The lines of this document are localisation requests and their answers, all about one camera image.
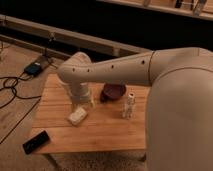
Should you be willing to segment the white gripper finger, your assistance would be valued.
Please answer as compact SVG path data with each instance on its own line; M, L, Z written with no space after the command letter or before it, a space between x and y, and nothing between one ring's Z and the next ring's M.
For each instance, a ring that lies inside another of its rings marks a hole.
M75 110L77 109L78 105L77 105L77 103L72 103L71 107L72 107L72 112L75 112Z
M95 108L95 102L94 102L94 100L90 100L89 101L89 105L90 105L90 107Z

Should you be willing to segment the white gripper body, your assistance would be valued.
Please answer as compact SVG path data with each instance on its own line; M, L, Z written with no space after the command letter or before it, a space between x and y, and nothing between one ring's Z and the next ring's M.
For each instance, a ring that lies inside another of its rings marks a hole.
M90 101L91 91L88 83L75 83L68 85L70 98L74 103L86 103Z

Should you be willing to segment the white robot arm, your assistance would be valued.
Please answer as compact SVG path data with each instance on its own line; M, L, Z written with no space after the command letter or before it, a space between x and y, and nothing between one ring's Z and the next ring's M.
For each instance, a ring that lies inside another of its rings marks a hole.
M58 77L76 103L90 82L148 86L147 171L213 171L213 55L177 48L93 63L77 52Z

